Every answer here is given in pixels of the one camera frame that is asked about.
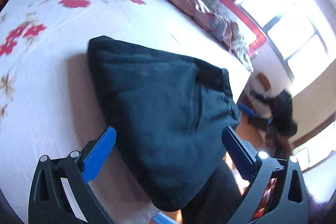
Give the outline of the dark navy sweatpants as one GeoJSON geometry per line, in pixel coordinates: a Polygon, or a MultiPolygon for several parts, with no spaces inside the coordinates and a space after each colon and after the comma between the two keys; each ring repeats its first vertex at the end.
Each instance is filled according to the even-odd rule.
{"type": "Polygon", "coordinates": [[[240,122],[228,71],[107,36],[89,41],[87,60],[125,164],[155,207],[183,208],[221,163],[223,129],[240,122]]]}

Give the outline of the pink framed board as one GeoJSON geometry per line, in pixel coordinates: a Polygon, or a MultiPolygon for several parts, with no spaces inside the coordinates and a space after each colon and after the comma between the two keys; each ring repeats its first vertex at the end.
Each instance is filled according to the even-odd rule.
{"type": "Polygon", "coordinates": [[[254,58],[257,55],[257,50],[266,43],[266,36],[261,28],[230,0],[202,1],[222,17],[238,23],[239,30],[249,47],[248,54],[254,58]]]}

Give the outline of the white floral bed sheet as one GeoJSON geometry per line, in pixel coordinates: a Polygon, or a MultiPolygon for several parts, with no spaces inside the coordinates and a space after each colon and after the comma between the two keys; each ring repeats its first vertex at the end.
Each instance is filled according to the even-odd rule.
{"type": "Polygon", "coordinates": [[[86,58],[89,40],[102,35],[225,68],[235,99],[250,77],[166,0],[9,0],[1,11],[1,191],[23,222],[39,158],[65,157],[104,131],[86,58]]]}

